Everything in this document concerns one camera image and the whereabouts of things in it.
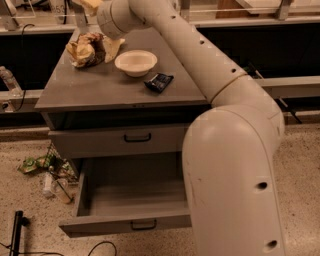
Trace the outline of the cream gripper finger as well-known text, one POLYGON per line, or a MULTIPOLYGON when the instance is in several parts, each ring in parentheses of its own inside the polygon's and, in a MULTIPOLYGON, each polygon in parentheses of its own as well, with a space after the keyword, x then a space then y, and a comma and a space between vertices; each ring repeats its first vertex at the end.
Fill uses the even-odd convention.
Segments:
POLYGON ((105 62, 111 62, 118 54, 120 46, 125 42, 123 38, 121 39, 111 39, 107 36, 103 39, 103 46, 105 50, 105 62))
POLYGON ((72 2, 82 6, 90 16, 95 16, 103 0, 72 0, 72 2))

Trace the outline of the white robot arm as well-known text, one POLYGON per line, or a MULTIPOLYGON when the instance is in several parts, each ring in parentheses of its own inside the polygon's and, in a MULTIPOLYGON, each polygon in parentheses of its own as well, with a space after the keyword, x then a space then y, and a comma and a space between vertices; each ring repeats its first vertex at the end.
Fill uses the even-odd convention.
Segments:
POLYGON ((182 166, 199 256, 286 256, 273 155, 275 101, 175 10, 173 0, 75 0, 118 39, 152 27, 210 104, 187 130, 182 166))

